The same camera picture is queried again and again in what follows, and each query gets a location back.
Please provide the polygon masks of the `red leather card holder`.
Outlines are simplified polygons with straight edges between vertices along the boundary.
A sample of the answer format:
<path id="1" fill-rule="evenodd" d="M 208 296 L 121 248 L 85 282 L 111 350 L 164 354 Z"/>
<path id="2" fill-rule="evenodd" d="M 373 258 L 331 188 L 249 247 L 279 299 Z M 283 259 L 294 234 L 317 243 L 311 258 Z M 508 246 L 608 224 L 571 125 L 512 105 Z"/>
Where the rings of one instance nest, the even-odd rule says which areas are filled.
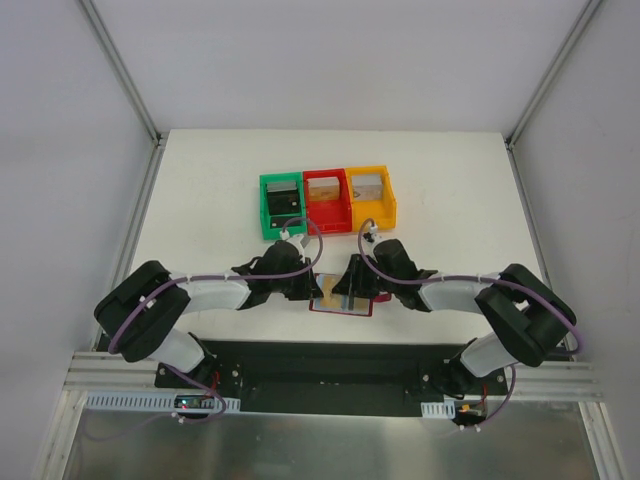
<path id="1" fill-rule="evenodd" d="M 392 299 L 389 293 L 383 293 L 373 299 L 334 294 L 332 289 L 340 280 L 340 276 L 336 274 L 320 273 L 315 276 L 315 279 L 322 290 L 323 297 L 310 301 L 309 310 L 314 313 L 371 317 L 375 305 L 389 302 Z"/>

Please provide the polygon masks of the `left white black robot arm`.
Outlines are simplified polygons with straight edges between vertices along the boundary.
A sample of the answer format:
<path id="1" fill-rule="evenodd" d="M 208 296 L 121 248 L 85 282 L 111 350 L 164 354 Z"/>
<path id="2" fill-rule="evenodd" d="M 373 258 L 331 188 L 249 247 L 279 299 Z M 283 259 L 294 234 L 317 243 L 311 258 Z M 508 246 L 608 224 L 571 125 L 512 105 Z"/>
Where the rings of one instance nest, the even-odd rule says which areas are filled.
<path id="1" fill-rule="evenodd" d="M 154 358 L 177 368 L 188 388 L 199 389 L 209 382 L 212 367 L 198 341 L 175 328 L 180 317 L 252 309 L 273 294 L 289 301 L 320 298 L 317 262 L 305 255 L 298 236 L 278 240 L 264 254 L 221 273 L 178 274 L 147 261 L 96 305 L 94 318 L 109 338 L 109 353 L 129 363 Z"/>

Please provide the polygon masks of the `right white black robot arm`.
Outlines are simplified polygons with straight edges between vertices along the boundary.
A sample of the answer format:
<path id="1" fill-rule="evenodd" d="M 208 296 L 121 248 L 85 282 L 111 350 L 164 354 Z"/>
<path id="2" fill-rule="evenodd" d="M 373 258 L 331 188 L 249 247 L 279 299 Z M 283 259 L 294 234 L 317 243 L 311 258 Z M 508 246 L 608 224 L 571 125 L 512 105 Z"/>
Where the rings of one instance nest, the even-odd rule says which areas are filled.
<path id="1" fill-rule="evenodd" d="M 444 274 L 418 268 L 398 239 L 367 235 L 332 291 L 367 300 L 387 293 L 409 310 L 483 316 L 490 333 L 468 342 L 429 375 L 435 390 L 454 398 L 473 394 L 496 370 L 541 365 L 576 332 L 573 311 L 523 265 L 486 275 Z"/>

